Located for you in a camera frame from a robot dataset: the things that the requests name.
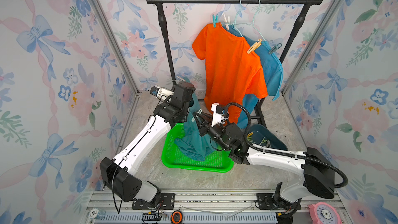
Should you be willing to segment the orange t-shirt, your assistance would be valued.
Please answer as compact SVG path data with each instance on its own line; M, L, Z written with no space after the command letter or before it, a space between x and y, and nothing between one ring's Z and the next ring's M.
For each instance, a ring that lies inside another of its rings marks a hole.
M192 48L205 62L208 110L214 103L242 104L247 94L267 97L260 58L255 52L248 53L250 47L244 37L231 34L220 23L206 25L197 35Z

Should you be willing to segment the dark teal clothespin bin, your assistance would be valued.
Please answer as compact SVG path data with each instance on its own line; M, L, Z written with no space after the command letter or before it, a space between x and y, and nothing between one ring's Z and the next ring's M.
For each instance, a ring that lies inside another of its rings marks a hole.
M248 141L266 148L285 150L287 146L265 126L254 124L249 128Z

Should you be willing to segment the bright teal clothespin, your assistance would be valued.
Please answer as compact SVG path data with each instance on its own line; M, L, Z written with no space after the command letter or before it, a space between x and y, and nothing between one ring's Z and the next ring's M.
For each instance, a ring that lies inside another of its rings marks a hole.
M212 25L213 25L214 28L217 27L218 18L219 18L218 14L213 14L212 15Z

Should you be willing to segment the white clothespin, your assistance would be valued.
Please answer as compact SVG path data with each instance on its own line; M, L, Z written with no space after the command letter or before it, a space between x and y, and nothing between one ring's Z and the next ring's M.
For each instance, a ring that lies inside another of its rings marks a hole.
M225 13L222 14L223 18L223 24L225 25L225 28L227 30L230 29L230 24L231 24L231 18L229 16L226 16Z

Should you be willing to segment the beige clothespin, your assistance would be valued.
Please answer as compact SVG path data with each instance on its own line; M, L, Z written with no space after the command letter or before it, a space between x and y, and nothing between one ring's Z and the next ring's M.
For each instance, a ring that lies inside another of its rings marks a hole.
M251 47L247 50L247 53L250 54L251 52L255 51L258 47L262 45L262 39L259 38Z

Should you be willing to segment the teal t-shirt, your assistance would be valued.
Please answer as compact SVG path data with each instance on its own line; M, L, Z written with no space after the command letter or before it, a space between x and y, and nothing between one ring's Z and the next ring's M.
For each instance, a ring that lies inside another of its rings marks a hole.
M241 37L240 33L238 30L232 28L232 26L229 27L229 30L227 30L229 33ZM247 43L251 46L253 45L256 41L250 39L247 36L243 37L246 39ZM271 51L271 46L269 45L267 40L262 41L262 44L260 47L258 47L254 52L259 56L259 61L263 67L263 72L264 72L264 79L267 87L267 92L268 96L273 96L273 101L277 100L280 96L280 88L283 83L283 77L284 77L284 70L282 63L276 56L276 52L273 52L272 54L269 54ZM259 98L256 97L254 94L246 94L243 98L243 103L242 106L247 109L250 113L255 109L255 106L257 102L259 101ZM241 114L238 118L237 125L243 129L246 128L248 123L248 118L246 114L241 111Z

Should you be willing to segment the light teal wire hanger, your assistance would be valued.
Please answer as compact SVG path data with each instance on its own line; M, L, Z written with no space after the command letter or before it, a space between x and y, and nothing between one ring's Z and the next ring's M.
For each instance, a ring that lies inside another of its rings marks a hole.
M254 16L252 18L250 26L260 35L262 41L265 41L266 40L265 37L262 35L261 31L256 27L256 17L261 10L261 0L257 0L257 1L258 1L258 7L254 13Z

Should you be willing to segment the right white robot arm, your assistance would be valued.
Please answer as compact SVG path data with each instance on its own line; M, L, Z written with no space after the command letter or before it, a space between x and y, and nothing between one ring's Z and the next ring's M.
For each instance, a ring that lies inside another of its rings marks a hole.
M218 150L228 152L233 162L272 167L297 175L293 181L278 183L274 193L258 197L261 208L290 210L299 207L299 200L307 196L334 198L335 172L315 149L283 151L255 146L235 124L223 126L210 114L195 112L193 116L200 135L208 135Z

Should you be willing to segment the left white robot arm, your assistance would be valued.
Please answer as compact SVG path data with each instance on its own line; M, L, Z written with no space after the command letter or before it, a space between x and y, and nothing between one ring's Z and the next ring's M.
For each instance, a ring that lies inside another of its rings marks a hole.
M150 94L160 99L147 124L130 142L112 159L106 157L100 163L104 185L114 196L124 202L142 200L157 206L161 190L148 181L142 181L135 174L145 157L155 144L178 123L188 119L189 108L193 105L193 84L181 81L171 90L153 86Z

